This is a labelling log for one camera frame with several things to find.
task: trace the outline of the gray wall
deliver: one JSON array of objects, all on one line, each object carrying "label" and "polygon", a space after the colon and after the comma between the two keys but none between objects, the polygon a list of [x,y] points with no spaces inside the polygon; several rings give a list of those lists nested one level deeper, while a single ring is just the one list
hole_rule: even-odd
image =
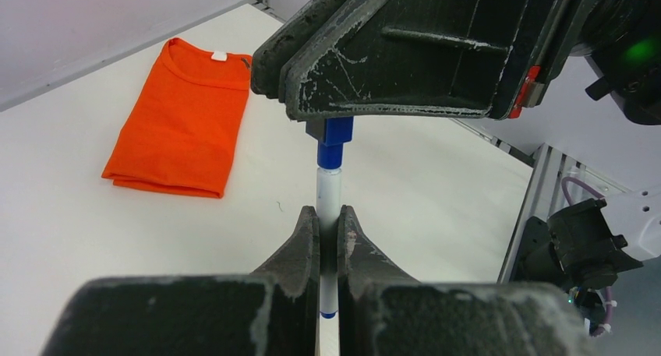
[{"label": "gray wall", "polygon": [[[306,2],[268,5],[287,19]],[[630,189],[661,183],[661,127],[630,123],[609,97],[591,101],[584,89],[595,79],[583,58],[570,58],[543,105],[523,111],[518,120],[469,123],[527,153],[549,143]]]},{"label": "gray wall", "polygon": [[0,111],[242,0],[0,0]]}]

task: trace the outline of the orange shirt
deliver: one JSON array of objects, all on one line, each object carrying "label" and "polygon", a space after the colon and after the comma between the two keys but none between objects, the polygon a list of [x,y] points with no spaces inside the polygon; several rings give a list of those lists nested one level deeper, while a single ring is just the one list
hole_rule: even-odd
[{"label": "orange shirt", "polygon": [[117,186],[221,198],[246,108],[252,58],[169,40],[102,174]]}]

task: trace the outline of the folded orange t-shirt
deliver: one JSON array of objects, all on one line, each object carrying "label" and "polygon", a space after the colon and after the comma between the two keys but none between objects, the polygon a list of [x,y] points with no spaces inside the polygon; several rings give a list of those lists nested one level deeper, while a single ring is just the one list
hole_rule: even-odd
[{"label": "folded orange t-shirt", "polygon": [[165,44],[103,178],[131,189],[223,196],[252,58],[227,54],[216,60],[212,55],[179,38]]}]

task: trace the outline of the blue marker end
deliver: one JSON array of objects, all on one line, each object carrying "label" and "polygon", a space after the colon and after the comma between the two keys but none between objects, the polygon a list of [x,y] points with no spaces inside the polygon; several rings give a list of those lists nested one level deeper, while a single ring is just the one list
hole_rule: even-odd
[{"label": "blue marker end", "polygon": [[333,312],[333,313],[320,312],[321,316],[324,317],[325,319],[332,319],[333,317],[335,317],[335,313],[337,312]]}]

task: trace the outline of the table surface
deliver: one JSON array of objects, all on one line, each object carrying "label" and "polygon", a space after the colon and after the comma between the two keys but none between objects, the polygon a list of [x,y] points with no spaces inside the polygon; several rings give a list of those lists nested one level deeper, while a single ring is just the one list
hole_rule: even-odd
[{"label": "table surface", "polygon": [[[281,24],[244,5],[180,34],[252,54]],[[96,277],[248,273],[313,205],[316,142],[284,106],[250,95],[223,199],[101,179],[162,44],[0,114],[0,354],[38,354],[63,305]],[[424,281],[495,281],[531,169],[442,118],[361,117],[343,202]],[[321,326],[338,352],[337,320]]]}]

